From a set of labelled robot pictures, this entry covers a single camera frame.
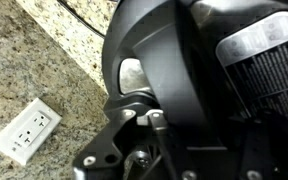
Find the granite countertop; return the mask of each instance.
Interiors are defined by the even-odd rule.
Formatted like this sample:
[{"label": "granite countertop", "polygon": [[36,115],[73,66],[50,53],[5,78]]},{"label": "granite countertop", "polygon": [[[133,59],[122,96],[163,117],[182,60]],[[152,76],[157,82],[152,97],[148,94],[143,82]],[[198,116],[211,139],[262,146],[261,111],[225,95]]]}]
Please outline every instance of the granite countertop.
[{"label": "granite countertop", "polygon": [[[51,9],[60,9],[55,1],[40,4],[50,3]],[[55,13],[70,16],[64,10]],[[90,63],[89,71],[94,69],[102,39],[82,26],[69,28],[72,24],[67,22],[77,23],[74,19],[56,18],[51,21],[63,21],[61,31],[50,27],[51,32],[71,33],[68,40],[64,35],[58,39],[62,47],[68,53],[87,50],[70,55],[80,54],[80,64]],[[83,35],[84,41],[77,40]],[[93,81],[66,52],[15,0],[0,0],[0,131],[36,97],[63,117],[25,167],[0,153],[0,179],[71,179],[72,160],[107,123],[102,113],[107,95],[98,85],[100,79]]]},{"label": "granite countertop", "polygon": [[[103,39],[73,17],[56,0],[16,0],[105,91],[101,73]],[[78,15],[105,34],[117,3],[66,0]]]}]

